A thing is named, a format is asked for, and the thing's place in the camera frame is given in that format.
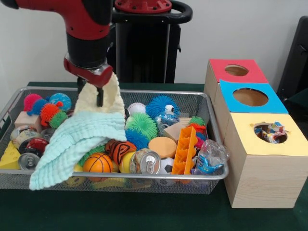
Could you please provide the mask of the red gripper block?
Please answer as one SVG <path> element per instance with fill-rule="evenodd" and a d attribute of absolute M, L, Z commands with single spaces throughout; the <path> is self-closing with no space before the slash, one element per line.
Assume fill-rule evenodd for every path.
<path fill-rule="evenodd" d="M 90 84 L 96 86 L 97 88 L 97 106 L 103 106 L 103 89 L 102 87 L 106 85 L 113 74 L 113 68 L 107 63 L 103 63 L 98 68 L 86 69 L 77 67 L 72 64 L 69 58 L 64 58 L 64 67 L 66 71 L 71 74 L 83 78 L 88 81 Z"/>

